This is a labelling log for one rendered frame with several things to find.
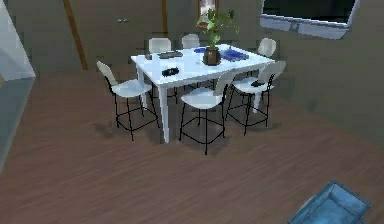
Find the white chair black legs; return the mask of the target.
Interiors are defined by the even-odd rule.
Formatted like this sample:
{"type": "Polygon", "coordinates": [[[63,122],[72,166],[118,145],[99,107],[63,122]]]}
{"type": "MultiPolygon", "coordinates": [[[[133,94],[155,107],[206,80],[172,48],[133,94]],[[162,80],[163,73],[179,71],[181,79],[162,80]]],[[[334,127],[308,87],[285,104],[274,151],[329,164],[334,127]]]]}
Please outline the white chair black legs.
{"type": "Polygon", "coordinates": [[[197,34],[188,34],[182,38],[182,47],[184,49],[198,48],[200,46],[200,39],[197,34]]]}
{"type": "Polygon", "coordinates": [[[258,53],[266,57],[271,57],[274,54],[276,47],[277,43],[275,40],[270,38],[263,38],[260,41],[258,53]]]}
{"type": "Polygon", "coordinates": [[[273,82],[282,74],[285,68],[285,61],[274,61],[266,64],[265,67],[259,71],[257,77],[247,77],[242,80],[233,81],[225,118],[233,118],[237,123],[244,127],[244,133],[247,133],[247,129],[249,127],[260,123],[265,123],[265,126],[268,126],[270,91],[274,88],[273,82]],[[251,83],[254,81],[265,83],[266,86],[257,88],[252,87],[251,83]],[[247,101],[233,106],[232,99],[235,93],[240,95],[242,98],[247,98],[247,101]],[[244,122],[240,121],[235,115],[232,114],[232,112],[238,108],[245,109],[244,122]],[[262,119],[254,123],[250,123],[250,111],[259,113],[262,116],[262,119]]]}
{"type": "Polygon", "coordinates": [[[179,129],[179,138],[181,141],[183,136],[190,138],[191,140],[205,146],[205,154],[208,154],[208,145],[213,143],[218,137],[225,137],[225,116],[224,116],[224,104],[226,99],[226,93],[230,85],[232,84],[235,76],[237,74],[236,69],[229,70],[224,72],[217,81],[216,87],[214,90],[206,87],[199,87],[194,89],[188,94],[184,94],[181,97],[183,102],[181,122],[179,129]],[[191,118],[188,121],[184,120],[185,108],[190,106],[198,110],[198,115],[191,118]],[[216,106],[221,107],[221,122],[217,122],[208,118],[208,110],[216,106]],[[201,123],[202,120],[205,121],[205,140],[200,141],[193,136],[186,133],[183,128],[189,125],[192,121],[197,120],[198,123],[201,123]],[[222,128],[222,130],[212,139],[208,139],[208,123],[213,123],[222,128]]]}
{"type": "Polygon", "coordinates": [[[162,53],[172,50],[171,40],[168,38],[151,38],[148,41],[148,50],[150,53],[162,53]]]}
{"type": "Polygon", "coordinates": [[[153,122],[160,126],[159,124],[159,116],[156,112],[156,107],[154,105],[154,96],[152,91],[152,86],[146,84],[144,81],[140,81],[138,79],[130,79],[124,82],[118,82],[107,64],[104,64],[101,61],[96,62],[97,68],[104,76],[106,83],[108,85],[108,90],[111,95],[114,97],[114,105],[115,105],[115,122],[118,128],[122,127],[125,130],[130,132],[131,140],[134,140],[134,132],[139,130],[153,122]],[[149,109],[142,102],[144,95],[148,94],[151,100],[152,108],[149,109]],[[126,100],[126,112],[119,112],[117,98],[124,98],[126,100]],[[131,98],[139,99],[139,106],[137,108],[131,109],[129,105],[129,100],[131,98]],[[137,110],[141,111],[142,117],[145,117],[144,110],[147,110],[154,118],[138,127],[132,126],[132,116],[133,112],[137,110]]]}

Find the green house plant brown pot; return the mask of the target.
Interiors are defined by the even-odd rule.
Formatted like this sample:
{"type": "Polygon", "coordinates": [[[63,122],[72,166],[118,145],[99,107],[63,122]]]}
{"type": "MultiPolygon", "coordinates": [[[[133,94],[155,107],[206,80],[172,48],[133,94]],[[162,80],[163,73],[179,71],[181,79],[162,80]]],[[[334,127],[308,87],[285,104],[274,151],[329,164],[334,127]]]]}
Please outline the green house plant brown pot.
{"type": "Polygon", "coordinates": [[[199,28],[208,38],[208,46],[203,55],[203,63],[208,66],[216,66],[220,63],[221,56],[217,44],[221,40],[221,33],[224,28],[233,28],[239,33],[239,27],[234,20],[234,11],[226,13],[219,12],[215,8],[209,8],[196,22],[199,28]]]}

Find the framed wall picture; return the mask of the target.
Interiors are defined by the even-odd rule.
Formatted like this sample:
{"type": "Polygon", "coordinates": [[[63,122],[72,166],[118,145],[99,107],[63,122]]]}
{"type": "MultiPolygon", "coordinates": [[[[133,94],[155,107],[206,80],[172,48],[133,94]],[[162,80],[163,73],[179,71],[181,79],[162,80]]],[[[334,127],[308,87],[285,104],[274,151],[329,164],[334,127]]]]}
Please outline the framed wall picture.
{"type": "Polygon", "coordinates": [[[210,9],[216,14],[219,8],[219,0],[198,0],[198,16],[205,15],[210,9]]]}

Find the brown wooden door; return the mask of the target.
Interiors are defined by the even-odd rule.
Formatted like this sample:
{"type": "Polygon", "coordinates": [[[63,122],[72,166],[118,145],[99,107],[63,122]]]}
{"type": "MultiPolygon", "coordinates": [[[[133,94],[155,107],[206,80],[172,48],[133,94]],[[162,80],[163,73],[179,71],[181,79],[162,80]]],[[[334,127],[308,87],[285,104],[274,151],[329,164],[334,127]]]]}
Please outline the brown wooden door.
{"type": "Polygon", "coordinates": [[[150,38],[168,35],[167,0],[62,2],[84,70],[95,68],[97,61],[128,64],[131,56],[147,52],[150,38]]]}

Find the white dining table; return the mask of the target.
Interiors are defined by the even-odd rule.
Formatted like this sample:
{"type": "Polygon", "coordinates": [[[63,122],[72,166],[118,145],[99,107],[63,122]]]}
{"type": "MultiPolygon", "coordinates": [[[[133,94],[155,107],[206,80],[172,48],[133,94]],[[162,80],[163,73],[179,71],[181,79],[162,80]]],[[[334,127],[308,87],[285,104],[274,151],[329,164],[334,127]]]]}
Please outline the white dining table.
{"type": "Polygon", "coordinates": [[[222,59],[219,65],[208,66],[203,63],[203,54],[195,53],[193,49],[182,49],[182,57],[170,59],[160,59],[157,54],[152,54],[152,60],[147,60],[144,55],[131,57],[132,61],[136,64],[138,79],[143,81],[144,77],[148,77],[157,87],[165,143],[169,142],[168,89],[217,79],[224,72],[232,69],[236,69],[237,74],[254,71],[272,62],[272,59],[228,44],[220,44],[218,48],[219,50],[233,49],[247,54],[249,58],[237,62],[222,59]],[[162,76],[162,71],[169,68],[178,68],[179,73],[168,77],[162,76]]]}

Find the black flat laptop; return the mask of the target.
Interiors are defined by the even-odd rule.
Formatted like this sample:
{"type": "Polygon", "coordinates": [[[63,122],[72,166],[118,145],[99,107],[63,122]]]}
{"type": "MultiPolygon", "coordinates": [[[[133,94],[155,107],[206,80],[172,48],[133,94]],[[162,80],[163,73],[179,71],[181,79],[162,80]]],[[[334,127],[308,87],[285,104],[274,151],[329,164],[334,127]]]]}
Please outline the black flat laptop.
{"type": "Polygon", "coordinates": [[[158,54],[160,59],[170,59],[175,57],[182,57],[183,54],[179,51],[170,51],[170,52],[163,52],[158,54]]]}

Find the blue square box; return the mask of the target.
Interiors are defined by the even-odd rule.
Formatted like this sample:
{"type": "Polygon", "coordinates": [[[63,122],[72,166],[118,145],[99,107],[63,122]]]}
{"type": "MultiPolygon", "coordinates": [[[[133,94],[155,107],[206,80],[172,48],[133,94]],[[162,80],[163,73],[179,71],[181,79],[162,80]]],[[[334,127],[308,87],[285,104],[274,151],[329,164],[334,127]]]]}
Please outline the blue square box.
{"type": "Polygon", "coordinates": [[[308,199],[287,224],[366,224],[371,204],[337,181],[308,199]]]}

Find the white framed window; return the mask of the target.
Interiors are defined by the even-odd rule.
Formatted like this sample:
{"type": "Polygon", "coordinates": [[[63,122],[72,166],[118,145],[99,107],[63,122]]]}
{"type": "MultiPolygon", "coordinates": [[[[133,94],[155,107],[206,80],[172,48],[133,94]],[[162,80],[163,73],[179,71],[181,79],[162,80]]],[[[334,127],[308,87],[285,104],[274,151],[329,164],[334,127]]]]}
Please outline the white framed window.
{"type": "Polygon", "coordinates": [[[330,40],[351,29],[360,0],[263,0],[260,25],[330,40]]]}

